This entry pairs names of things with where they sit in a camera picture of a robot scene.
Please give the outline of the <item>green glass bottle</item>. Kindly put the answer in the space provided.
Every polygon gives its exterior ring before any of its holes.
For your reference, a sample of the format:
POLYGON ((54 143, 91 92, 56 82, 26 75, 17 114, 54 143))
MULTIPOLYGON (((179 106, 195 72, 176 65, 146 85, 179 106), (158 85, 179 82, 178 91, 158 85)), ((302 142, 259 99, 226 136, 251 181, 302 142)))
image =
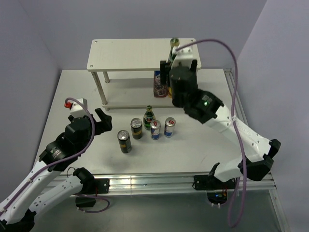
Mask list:
POLYGON ((143 125, 144 125, 146 130, 150 130, 151 121, 154 120, 154 119, 155 119, 155 115, 153 113, 152 106, 148 105, 146 107, 146 112, 145 112, 144 117, 143 117, 143 125))
POLYGON ((172 64, 175 57, 176 57, 176 54, 174 53, 176 47, 178 47, 180 44, 179 42, 179 38, 177 37, 173 37, 171 38, 170 40, 170 53, 169 53, 169 57, 168 57, 168 64, 172 64))

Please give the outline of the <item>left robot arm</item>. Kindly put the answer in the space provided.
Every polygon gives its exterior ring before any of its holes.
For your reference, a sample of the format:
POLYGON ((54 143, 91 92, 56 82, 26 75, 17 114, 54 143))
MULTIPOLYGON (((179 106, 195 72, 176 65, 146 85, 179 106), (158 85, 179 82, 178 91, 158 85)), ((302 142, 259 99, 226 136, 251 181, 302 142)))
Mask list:
POLYGON ((29 232, 35 218, 50 210, 67 197, 84 197, 97 191, 94 176, 84 167, 77 168, 64 182, 42 191, 78 158, 90 142, 91 136, 112 130, 112 117, 100 108, 95 109, 100 121, 93 115, 69 116, 70 123, 40 154, 33 169, 13 193, 0 204, 0 230, 2 232, 29 232))

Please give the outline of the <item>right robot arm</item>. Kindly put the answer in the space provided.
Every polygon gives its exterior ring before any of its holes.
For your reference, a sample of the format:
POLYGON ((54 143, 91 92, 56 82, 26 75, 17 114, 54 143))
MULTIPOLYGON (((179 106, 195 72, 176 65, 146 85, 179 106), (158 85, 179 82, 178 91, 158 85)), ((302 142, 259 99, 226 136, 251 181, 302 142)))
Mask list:
POLYGON ((197 60, 189 66, 160 61, 161 84, 171 88, 172 104, 189 117, 214 129, 240 147, 241 158, 214 164, 207 175, 194 176, 195 190, 233 189, 243 177, 261 181, 271 170, 281 143, 269 140, 248 127, 213 93, 198 88, 197 60))

